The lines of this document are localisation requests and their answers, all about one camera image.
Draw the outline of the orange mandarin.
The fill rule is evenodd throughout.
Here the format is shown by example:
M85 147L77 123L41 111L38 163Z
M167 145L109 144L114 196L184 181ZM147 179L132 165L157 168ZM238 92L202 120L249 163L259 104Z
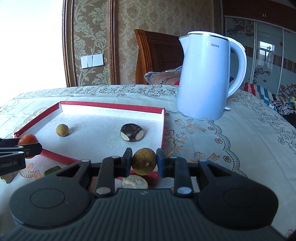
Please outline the orange mandarin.
M33 134L30 134L30 133L27 133L19 139L17 145L23 146L23 145L27 145L27 144L36 144L36 143L39 143L36 136L34 136Z

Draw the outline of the pale peeled chestnut piece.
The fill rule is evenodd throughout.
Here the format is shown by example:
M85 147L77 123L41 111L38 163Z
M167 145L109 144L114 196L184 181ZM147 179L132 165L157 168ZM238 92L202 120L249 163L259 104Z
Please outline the pale peeled chestnut piece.
M121 180L121 186L125 189L148 189L147 181L138 175L129 175Z

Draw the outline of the yellow-brown longan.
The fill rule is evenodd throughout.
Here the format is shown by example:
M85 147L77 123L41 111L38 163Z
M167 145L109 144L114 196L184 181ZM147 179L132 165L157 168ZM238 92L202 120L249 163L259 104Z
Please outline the yellow-brown longan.
M59 124L56 127L56 133L60 137L65 137L69 134L69 127L65 124Z
M150 148L139 149L132 157L132 169L138 175L151 173L156 167L156 164L156 153Z

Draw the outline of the dark water chestnut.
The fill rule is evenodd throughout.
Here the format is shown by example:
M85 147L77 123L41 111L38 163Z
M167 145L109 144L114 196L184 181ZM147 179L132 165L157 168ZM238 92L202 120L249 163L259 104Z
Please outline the dark water chestnut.
M121 127L120 135L127 142L136 142L144 137L144 130L135 123L127 123Z

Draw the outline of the green cucumber piece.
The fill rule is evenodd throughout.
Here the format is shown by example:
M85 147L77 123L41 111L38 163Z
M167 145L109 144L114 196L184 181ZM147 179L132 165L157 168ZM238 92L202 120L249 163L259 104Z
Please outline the green cucumber piece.
M54 173L54 172L56 172L56 171L59 171L59 170L61 170L62 168L60 167L60 166L54 166L54 167L52 167L52 168L49 168L48 170L46 170L45 172L44 172L44 176L48 176L49 174L51 174L51 173Z

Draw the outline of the red shallow cardboard tray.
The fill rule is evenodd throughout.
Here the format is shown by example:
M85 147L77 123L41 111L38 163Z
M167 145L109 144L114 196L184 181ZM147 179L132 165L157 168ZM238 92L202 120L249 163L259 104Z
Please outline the red shallow cardboard tray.
M37 137L43 147L42 156L70 165L78 160L101 162L109 156L122 156L130 147L156 150L163 143L164 108L114 103L60 101L29 121L15 137L27 133ZM144 130L144 137L127 142L120 135L124 124L135 123ZM69 134L60 137L56 127L65 124Z

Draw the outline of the floral white tablecloth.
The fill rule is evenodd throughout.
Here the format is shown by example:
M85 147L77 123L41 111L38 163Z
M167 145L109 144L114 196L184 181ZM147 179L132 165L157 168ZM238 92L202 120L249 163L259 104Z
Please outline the floral white tablecloth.
M166 109L164 148L189 162L208 159L272 189L279 208L273 227L295 231L295 128L261 99L238 90L221 119L199 121L176 108L170 85L97 85L23 93L1 106L1 137L14 133L60 101L89 101Z

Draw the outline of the patterned pillow bedding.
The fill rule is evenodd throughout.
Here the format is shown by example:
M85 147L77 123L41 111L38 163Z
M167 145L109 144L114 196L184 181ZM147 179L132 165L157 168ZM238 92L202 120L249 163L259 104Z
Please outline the patterned pillow bedding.
M144 75L144 79L148 84L152 85L179 85L181 71L182 66L165 72L148 72Z

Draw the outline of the light blue electric kettle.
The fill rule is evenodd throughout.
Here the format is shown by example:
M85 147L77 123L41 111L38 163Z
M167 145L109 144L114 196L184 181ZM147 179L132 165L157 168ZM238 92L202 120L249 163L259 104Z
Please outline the light blue electric kettle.
M244 46L212 32L192 31L179 37L184 60L177 109L191 118L215 121L227 98L242 84L247 68Z

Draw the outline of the wooden bed headboard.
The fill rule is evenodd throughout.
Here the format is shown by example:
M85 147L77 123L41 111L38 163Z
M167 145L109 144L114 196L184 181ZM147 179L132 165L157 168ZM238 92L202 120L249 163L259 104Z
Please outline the wooden bed headboard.
M147 84L148 72L164 72L182 65L184 53L178 36L135 29L138 57L136 84Z

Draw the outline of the colourful clothes pile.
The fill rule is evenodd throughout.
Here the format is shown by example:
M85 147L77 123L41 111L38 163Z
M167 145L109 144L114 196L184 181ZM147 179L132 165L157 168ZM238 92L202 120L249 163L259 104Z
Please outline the colourful clothes pile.
M240 90L251 93L258 99L279 113L286 121L288 121L295 128L295 98L294 97L282 97L271 93L266 88L257 84L250 84L243 82L239 87Z

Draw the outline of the sliding glass wardrobe door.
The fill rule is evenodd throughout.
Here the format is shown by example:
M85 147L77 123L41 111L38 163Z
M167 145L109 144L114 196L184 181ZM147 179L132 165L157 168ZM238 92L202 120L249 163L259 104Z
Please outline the sliding glass wardrobe door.
M295 96L295 31L228 16L225 35L245 47L245 82L275 95Z

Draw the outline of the white wall switch panel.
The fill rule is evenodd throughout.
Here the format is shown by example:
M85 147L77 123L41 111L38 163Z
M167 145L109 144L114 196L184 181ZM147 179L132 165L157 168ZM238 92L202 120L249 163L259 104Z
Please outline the white wall switch panel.
M104 59L102 54L81 56L80 60L82 69L104 65Z

